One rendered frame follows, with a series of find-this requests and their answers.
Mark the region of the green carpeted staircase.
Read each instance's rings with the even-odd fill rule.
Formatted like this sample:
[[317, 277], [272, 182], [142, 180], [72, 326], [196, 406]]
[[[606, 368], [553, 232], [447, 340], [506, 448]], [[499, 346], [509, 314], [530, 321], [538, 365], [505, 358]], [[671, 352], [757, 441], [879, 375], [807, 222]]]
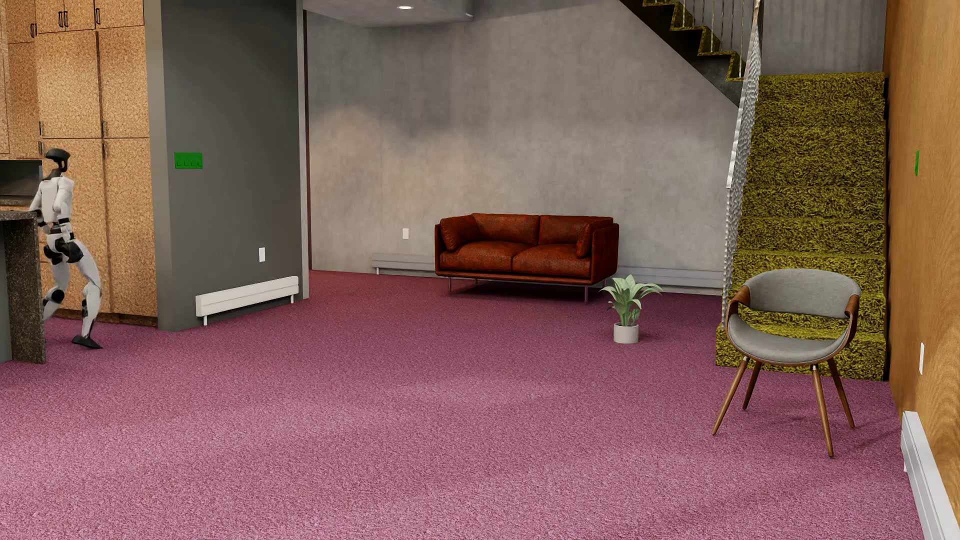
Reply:
[[[739, 105], [753, 0], [620, 0]], [[761, 71], [727, 299], [814, 268], [862, 290], [842, 377], [887, 371], [885, 0], [763, 0]]]

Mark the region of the potted green plant white pot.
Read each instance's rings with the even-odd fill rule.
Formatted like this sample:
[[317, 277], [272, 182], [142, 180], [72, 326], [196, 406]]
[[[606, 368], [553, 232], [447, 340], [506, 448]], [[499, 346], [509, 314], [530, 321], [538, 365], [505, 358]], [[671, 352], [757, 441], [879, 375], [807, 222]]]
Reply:
[[613, 341], [622, 344], [638, 343], [641, 300], [654, 292], [660, 294], [663, 289], [654, 283], [636, 282], [632, 275], [625, 278], [614, 276], [612, 280], [613, 285], [603, 287], [602, 291], [611, 295], [609, 309], [616, 311], [619, 316], [619, 322], [614, 325]]

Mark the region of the cork wood tall cabinets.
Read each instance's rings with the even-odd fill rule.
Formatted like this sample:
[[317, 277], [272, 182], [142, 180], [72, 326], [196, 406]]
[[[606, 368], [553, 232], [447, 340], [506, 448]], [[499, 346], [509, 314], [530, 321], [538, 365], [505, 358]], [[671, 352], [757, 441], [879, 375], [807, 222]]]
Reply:
[[143, 0], [0, 0], [0, 161], [71, 154], [104, 322], [158, 323]]

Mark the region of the white baseboard heater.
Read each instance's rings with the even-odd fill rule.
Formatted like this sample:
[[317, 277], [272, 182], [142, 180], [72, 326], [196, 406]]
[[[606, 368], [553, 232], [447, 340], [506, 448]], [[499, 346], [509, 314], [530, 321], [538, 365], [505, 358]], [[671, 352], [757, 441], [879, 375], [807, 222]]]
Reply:
[[900, 445], [924, 540], [960, 540], [960, 525], [916, 411], [902, 413]]
[[224, 289], [196, 296], [196, 316], [208, 325], [208, 316], [245, 308], [247, 306], [288, 297], [294, 303], [294, 296], [300, 292], [300, 278], [287, 276], [258, 283]]

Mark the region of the white humanoid robot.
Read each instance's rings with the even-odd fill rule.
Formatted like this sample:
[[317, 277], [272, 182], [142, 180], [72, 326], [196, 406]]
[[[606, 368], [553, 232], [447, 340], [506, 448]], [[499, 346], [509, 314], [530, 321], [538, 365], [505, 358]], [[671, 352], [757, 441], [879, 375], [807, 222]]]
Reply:
[[90, 250], [76, 238], [70, 222], [75, 185], [71, 178], [66, 177], [70, 153], [53, 148], [44, 157], [56, 166], [40, 181], [29, 207], [29, 211], [36, 215], [36, 226], [46, 235], [47, 244], [43, 253], [50, 261], [54, 278], [54, 287], [48, 290], [42, 300], [43, 320], [53, 316], [65, 300], [70, 279], [68, 265], [75, 265], [87, 284], [82, 290], [81, 332], [73, 338], [73, 343], [100, 349], [101, 346], [91, 338], [91, 331], [101, 306], [101, 279]]

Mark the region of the dark granite counter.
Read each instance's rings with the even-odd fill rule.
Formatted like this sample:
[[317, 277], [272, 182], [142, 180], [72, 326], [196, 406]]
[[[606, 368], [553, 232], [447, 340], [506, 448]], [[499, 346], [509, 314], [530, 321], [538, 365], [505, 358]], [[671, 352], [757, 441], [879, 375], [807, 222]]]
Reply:
[[0, 363], [46, 362], [35, 216], [0, 210]]

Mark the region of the silver metal stair railing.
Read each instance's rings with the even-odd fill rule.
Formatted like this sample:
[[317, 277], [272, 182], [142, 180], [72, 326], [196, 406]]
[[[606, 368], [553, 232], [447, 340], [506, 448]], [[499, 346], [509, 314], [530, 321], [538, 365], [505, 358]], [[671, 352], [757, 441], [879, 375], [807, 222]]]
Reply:
[[741, 97], [738, 104], [733, 146], [726, 176], [726, 221], [722, 317], [727, 314], [727, 301], [734, 282], [734, 257], [738, 249], [738, 222], [742, 215], [743, 190], [747, 180], [747, 164], [751, 151], [762, 71], [762, 7], [763, 0], [752, 0], [750, 37], [740, 52], [747, 53]]

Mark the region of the grey shell chair wooden legs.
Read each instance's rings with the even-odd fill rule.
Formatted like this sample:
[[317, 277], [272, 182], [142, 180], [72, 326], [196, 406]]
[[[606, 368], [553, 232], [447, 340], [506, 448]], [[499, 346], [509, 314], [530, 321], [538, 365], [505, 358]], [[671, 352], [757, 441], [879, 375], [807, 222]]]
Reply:
[[[855, 421], [834, 359], [856, 335], [860, 293], [859, 285], [852, 278], [819, 269], [775, 269], [747, 279], [726, 308], [724, 319], [726, 335], [742, 358], [711, 433], [715, 435], [719, 430], [749, 361], [753, 361], [753, 369], [743, 401], [744, 408], [747, 408], [750, 402], [762, 364], [810, 366], [825, 447], [827, 454], [832, 457], [834, 447], [819, 365], [822, 362], [828, 364], [846, 413], [847, 423], [854, 428]], [[748, 325], [738, 315], [741, 307], [759, 312], [843, 318], [847, 321], [847, 328], [840, 337], [832, 341], [778, 336]]]

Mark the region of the red-brown leather sofa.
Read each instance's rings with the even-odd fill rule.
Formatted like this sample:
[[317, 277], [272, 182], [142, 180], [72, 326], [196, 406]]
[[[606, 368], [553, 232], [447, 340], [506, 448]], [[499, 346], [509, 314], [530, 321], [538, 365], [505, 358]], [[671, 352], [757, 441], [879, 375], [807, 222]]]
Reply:
[[588, 288], [618, 271], [609, 216], [472, 213], [435, 227], [436, 274]]

